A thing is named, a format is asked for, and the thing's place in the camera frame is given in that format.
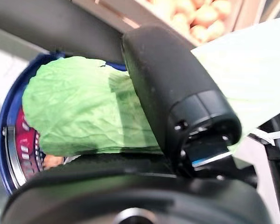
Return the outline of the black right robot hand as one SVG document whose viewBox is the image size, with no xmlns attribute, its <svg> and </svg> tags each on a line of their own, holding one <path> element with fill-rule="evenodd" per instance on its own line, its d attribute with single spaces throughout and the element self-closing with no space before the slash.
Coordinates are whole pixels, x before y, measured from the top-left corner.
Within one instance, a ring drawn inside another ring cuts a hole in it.
<svg viewBox="0 0 280 224">
<path fill-rule="evenodd" d="M 269 224 L 253 165 L 233 158 L 241 124 L 173 30 L 127 32 L 122 52 L 166 161 L 80 161 L 20 187 L 3 224 Z"/>
</svg>

